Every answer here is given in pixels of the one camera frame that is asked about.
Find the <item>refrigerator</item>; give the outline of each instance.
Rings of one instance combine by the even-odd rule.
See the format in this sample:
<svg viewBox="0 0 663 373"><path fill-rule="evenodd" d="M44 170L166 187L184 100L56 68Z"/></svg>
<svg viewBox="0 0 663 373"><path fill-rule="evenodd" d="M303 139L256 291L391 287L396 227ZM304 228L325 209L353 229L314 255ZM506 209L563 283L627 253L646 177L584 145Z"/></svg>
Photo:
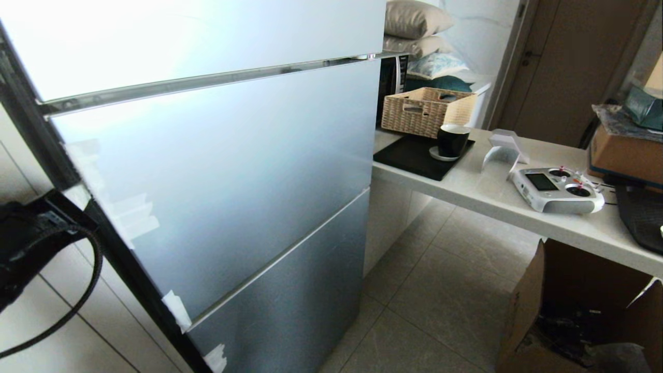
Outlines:
<svg viewBox="0 0 663 373"><path fill-rule="evenodd" d="M315 372L356 317L384 14L384 0L3 8L23 133L55 144L38 157L52 179L80 177L107 258L196 370Z"/></svg>

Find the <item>white counter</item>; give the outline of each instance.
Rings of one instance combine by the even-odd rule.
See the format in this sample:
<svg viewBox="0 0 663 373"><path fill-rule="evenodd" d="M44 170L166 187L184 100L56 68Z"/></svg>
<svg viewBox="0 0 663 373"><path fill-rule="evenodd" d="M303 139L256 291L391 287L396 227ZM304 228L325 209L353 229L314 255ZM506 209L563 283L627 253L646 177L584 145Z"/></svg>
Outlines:
<svg viewBox="0 0 663 373"><path fill-rule="evenodd" d="M497 168L491 165L482 174L483 158L491 148L488 142L490 134L482 129L472 129L469 138L476 141L476 144L442 181L378 162L373 162L373 178L428 194L663 278L663 256L641 248L633 240L621 222L616 206L606 205L601 211L588 215L544 214L527 205L514 185L506 180L506 172L488 172L499 171L498 165ZM375 151L401 137L399 134L376 130ZM522 139L522 144L531 162L529 165L519 163L516 166L518 169L560 165L581 171L587 168L585 150L531 139Z"/></svg>

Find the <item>microwave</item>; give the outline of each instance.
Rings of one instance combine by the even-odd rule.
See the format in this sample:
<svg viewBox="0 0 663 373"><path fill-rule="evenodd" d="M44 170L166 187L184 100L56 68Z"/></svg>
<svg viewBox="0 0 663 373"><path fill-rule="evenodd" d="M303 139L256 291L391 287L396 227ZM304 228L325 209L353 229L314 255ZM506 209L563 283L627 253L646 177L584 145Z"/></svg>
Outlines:
<svg viewBox="0 0 663 373"><path fill-rule="evenodd" d="M377 96L377 115L375 116L375 127L382 123L382 110L385 96L403 93L405 90L405 74L408 71L407 53L384 53L378 54L381 59L380 85Z"/></svg>

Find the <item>door handle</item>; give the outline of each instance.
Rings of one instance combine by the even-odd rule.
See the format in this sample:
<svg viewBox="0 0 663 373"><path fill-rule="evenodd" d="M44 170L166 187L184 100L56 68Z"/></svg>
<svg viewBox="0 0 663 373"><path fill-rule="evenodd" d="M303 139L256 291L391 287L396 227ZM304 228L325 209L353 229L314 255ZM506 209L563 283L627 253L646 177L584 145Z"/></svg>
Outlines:
<svg viewBox="0 0 663 373"><path fill-rule="evenodd" d="M541 54L534 54L534 53L532 53L531 50L528 50L527 52L525 52L525 58L530 58L530 57L541 57L541 56L542 56Z"/></svg>

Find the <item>cardboard box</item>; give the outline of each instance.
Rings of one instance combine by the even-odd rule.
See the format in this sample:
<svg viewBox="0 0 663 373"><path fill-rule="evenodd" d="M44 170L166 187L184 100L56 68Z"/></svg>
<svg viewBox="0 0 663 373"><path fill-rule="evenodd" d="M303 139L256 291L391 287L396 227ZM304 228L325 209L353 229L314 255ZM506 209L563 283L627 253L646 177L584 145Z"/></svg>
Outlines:
<svg viewBox="0 0 663 373"><path fill-rule="evenodd" d="M521 343L534 326L543 301L600 310L601 338L595 344L643 346L652 372L663 372L663 287L656 281L638 297L651 279L557 241L540 242L511 297L497 373L588 372L541 345Z"/></svg>
<svg viewBox="0 0 663 373"><path fill-rule="evenodd" d="M590 175L630 177L663 189L663 143L611 135L600 125L589 148L589 164Z"/></svg>

